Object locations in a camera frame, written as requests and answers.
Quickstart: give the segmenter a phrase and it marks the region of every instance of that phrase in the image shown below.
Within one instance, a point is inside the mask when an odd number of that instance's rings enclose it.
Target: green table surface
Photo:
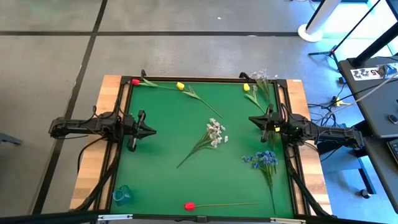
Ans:
[[[156,82],[175,87],[175,82]],[[292,218],[292,201],[285,168],[282,141],[278,138],[275,153],[279,160],[273,177],[275,210],[267,182],[260,170],[242,162],[242,156],[270,150],[261,143],[261,131],[248,120],[262,111],[245,97],[242,84],[185,83],[214,107],[224,118],[181,91],[148,86],[132,90],[129,113],[144,109],[146,124],[157,134],[137,142],[131,152],[122,148],[115,189],[127,185],[133,193],[130,203],[118,207],[112,202],[111,213],[149,215],[207,215],[219,217]],[[276,105],[271,87],[271,103]],[[257,99],[266,109],[268,102],[261,92]],[[206,131],[209,118],[226,127],[227,143],[217,149],[204,149],[176,166],[191,151]],[[184,210],[186,202],[196,205],[221,203],[258,203],[227,207],[203,207]]]

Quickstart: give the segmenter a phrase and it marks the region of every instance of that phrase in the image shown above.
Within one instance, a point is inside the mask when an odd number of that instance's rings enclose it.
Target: wooden table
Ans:
[[[121,77],[122,76],[120,75],[105,75],[96,104],[97,114],[113,110],[119,91]],[[305,98],[303,83],[301,82],[301,80],[287,80],[287,89],[292,112],[301,114],[309,118],[310,115],[307,108],[307,100]],[[286,102],[286,97],[284,96],[281,88],[279,89],[279,93],[280,101],[282,103]],[[127,88],[125,88],[123,92],[121,108],[124,108],[126,96]],[[96,138],[98,138],[98,136],[90,136],[88,142],[92,142]],[[84,152],[83,158],[81,160],[80,171],[76,179],[75,190],[73,192],[73,197],[70,202],[71,209],[79,206],[98,183],[101,167],[104,160],[105,149],[106,141],[99,141],[88,147]],[[323,177],[323,171],[320,164],[318,152],[306,145],[300,146],[299,149],[305,185],[307,186],[315,200],[322,206],[322,208],[326,212],[331,214],[328,192],[326,190],[325,179]],[[113,144],[110,160],[113,159],[113,154],[115,150],[116,144]],[[103,197],[101,197],[99,208],[105,208],[106,197],[109,189],[108,184],[109,181],[104,186]],[[304,214],[302,196],[300,193],[300,189],[297,187],[296,184],[295,194],[297,199],[298,213]]]

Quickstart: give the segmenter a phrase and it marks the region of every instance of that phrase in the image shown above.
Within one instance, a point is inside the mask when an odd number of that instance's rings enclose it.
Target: yellow tulip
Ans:
[[[243,84],[243,90],[244,91],[249,91],[250,90],[249,84],[247,84],[247,83]]]
[[[177,88],[179,89],[179,90],[183,90],[184,89],[184,84],[183,83],[180,83],[180,82],[177,82]]]

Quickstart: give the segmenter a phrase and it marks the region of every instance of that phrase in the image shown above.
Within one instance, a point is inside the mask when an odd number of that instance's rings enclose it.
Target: sticker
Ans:
[[[385,65],[378,65],[374,68],[351,69],[351,74],[353,75],[355,81],[374,80],[388,78],[390,75],[393,75],[397,72],[397,68],[398,63],[388,63]]]
[[[355,81],[383,78],[383,75],[380,75],[379,68],[377,67],[351,69],[351,74],[353,74]]]

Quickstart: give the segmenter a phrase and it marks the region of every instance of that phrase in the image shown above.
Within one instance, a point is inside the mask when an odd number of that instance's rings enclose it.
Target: white stand base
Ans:
[[[323,32],[321,30],[313,33],[313,34],[308,34],[307,30],[305,30],[305,27],[307,25],[303,24],[298,28],[298,35],[303,39],[308,42],[318,42],[319,40],[322,40]]]

